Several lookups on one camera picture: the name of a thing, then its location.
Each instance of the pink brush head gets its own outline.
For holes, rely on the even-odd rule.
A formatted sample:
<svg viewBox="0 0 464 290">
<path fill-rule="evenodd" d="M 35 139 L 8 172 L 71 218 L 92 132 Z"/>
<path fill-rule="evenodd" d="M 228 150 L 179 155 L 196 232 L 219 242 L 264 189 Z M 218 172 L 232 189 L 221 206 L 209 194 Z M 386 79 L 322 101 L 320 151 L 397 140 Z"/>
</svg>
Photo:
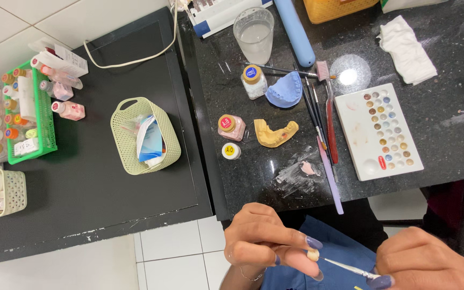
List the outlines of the pink brush head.
<svg viewBox="0 0 464 290">
<path fill-rule="evenodd" d="M 328 66 L 326 61 L 317 61 L 316 62 L 316 71 L 318 72 L 318 79 L 323 81 L 331 77 L 331 74 L 328 71 Z"/>
</svg>

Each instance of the black table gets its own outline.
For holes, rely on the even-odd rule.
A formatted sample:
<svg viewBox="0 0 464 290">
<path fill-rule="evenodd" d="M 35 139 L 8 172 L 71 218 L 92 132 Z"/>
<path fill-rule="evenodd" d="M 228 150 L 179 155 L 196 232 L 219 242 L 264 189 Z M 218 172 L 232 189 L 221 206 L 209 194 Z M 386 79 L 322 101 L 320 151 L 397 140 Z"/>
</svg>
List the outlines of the black table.
<svg viewBox="0 0 464 290">
<path fill-rule="evenodd" d="M 154 55 L 172 41 L 173 20 L 158 10 L 92 41 L 98 64 Z M 58 150 L 5 170 L 26 176 L 27 207 L 0 218 L 0 261 L 101 241 L 212 215 L 178 46 L 144 63 L 98 69 L 82 47 L 89 74 L 73 102 L 80 121 L 54 114 Z M 119 102 L 144 96 L 168 114 L 182 148 L 169 167 L 145 175 L 123 168 L 110 128 Z"/>
<path fill-rule="evenodd" d="M 317 59 L 329 66 L 338 60 L 342 70 L 359 69 L 345 55 L 355 55 L 367 64 L 369 84 L 355 90 L 338 85 L 336 95 L 393 83 L 407 124 L 424 164 L 423 171 L 372 181 L 358 180 L 337 116 L 336 128 L 339 164 L 336 166 L 342 201 L 401 191 L 464 179 L 464 1 L 393 11 L 383 14 L 380 5 L 319 25 L 309 22 L 302 1 L 295 8 L 313 46 Z M 273 50 L 270 64 L 292 68 L 294 56 L 287 34 L 275 6 L 269 7 L 275 18 Z M 402 15 L 414 29 L 438 76 L 417 86 L 407 85 L 396 73 L 391 56 L 378 45 L 379 26 Z M 261 202 L 277 211 L 311 208 L 332 203 L 332 196 L 317 150 L 316 134 L 303 100 L 290 109 L 280 109 L 260 97 L 248 99 L 240 81 L 244 60 L 232 27 L 199 39 L 185 18 L 180 25 L 187 71 L 197 112 L 202 148 L 208 169 L 210 188 L 219 220 L 234 216 L 248 202 Z M 269 85 L 280 74 L 263 70 Z M 359 78 L 367 77 L 364 71 Z M 318 87 L 323 104 L 326 93 Z M 246 122 L 244 138 L 238 145 L 242 155 L 229 161 L 221 156 L 229 140 L 217 134 L 222 114 L 238 115 Z M 300 130 L 278 148 L 266 148 L 255 136 L 254 119 L 265 119 L 271 129 L 283 128 L 289 121 Z M 321 177 L 305 177 L 296 185 L 278 184 L 275 177 L 298 158 L 317 165 Z"/>
</svg>

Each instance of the power cord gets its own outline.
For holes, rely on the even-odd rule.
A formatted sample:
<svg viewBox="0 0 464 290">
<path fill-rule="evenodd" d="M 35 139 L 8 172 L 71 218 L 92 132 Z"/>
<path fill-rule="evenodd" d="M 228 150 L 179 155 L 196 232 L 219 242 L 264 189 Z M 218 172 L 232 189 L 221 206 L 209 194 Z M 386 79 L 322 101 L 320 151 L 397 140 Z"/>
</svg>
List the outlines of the power cord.
<svg viewBox="0 0 464 290">
<path fill-rule="evenodd" d="M 127 62 L 127 63 L 121 63 L 121 64 L 112 64 L 112 65 L 110 65 L 110 66 L 102 67 L 102 66 L 100 66 L 99 64 L 97 64 L 97 63 L 94 61 L 94 59 L 92 58 L 92 55 L 91 55 L 91 53 L 89 52 L 89 49 L 87 48 L 87 41 L 88 41 L 88 40 L 86 40 L 86 41 L 84 41 L 85 51 L 87 51 L 87 54 L 89 55 L 89 58 L 91 59 L 92 63 L 93 63 L 95 66 L 99 67 L 100 69 L 120 68 L 120 67 L 128 66 L 128 65 L 130 65 L 130 64 L 141 63 L 141 62 L 143 62 L 143 61 L 147 61 L 147 60 L 149 60 L 149 59 L 156 58 L 157 56 L 159 56 L 159 55 L 163 54 L 164 52 L 166 52 L 166 50 L 168 50 L 168 48 L 170 48 L 171 45 L 173 45 L 173 43 L 175 43 L 175 40 L 176 40 L 176 18 L 177 18 L 177 14 L 178 14 L 178 9 L 177 9 L 177 7 L 176 7 L 176 4 L 177 4 L 178 1 L 179 1 L 179 0 L 175 0 L 175 3 L 174 3 L 174 5 L 173 5 L 173 7 L 175 7 L 175 16 L 173 17 L 173 22 L 174 22 L 174 23 L 173 23 L 173 27 L 174 27 L 174 29 L 173 29 L 173 41 L 172 41 L 168 46 L 166 46 L 166 48 L 165 48 L 164 50 L 162 50 L 161 52 L 159 52 L 159 53 L 156 54 L 156 55 L 148 56 L 148 57 L 143 58 L 143 59 L 138 59 L 138 60 L 134 60 L 134 61 L 129 61 L 129 62 Z M 182 3 L 182 4 L 184 5 L 184 8 L 187 10 L 187 9 L 188 9 L 187 4 L 185 4 L 185 3 Z"/>
</svg>

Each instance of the plastic cup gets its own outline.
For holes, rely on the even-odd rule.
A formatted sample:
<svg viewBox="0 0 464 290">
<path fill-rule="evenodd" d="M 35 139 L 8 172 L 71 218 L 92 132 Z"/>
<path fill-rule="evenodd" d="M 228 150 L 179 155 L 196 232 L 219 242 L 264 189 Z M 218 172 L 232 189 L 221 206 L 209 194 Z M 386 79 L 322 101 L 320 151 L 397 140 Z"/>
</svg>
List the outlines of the plastic cup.
<svg viewBox="0 0 464 290">
<path fill-rule="evenodd" d="M 273 15 L 262 7 L 241 12 L 234 22 L 234 36 L 250 63 L 266 64 L 273 45 Z"/>
</svg>

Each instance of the blue handle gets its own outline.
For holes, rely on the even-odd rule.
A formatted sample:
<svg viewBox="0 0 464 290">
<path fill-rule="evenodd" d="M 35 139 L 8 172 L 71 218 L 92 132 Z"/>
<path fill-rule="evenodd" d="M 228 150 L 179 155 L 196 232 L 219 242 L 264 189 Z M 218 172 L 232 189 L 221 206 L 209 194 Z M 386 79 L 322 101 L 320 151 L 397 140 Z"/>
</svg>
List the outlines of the blue handle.
<svg viewBox="0 0 464 290">
<path fill-rule="evenodd" d="M 316 56 L 291 0 L 275 0 L 280 18 L 289 36 L 296 58 L 302 67 L 314 64 Z"/>
</svg>

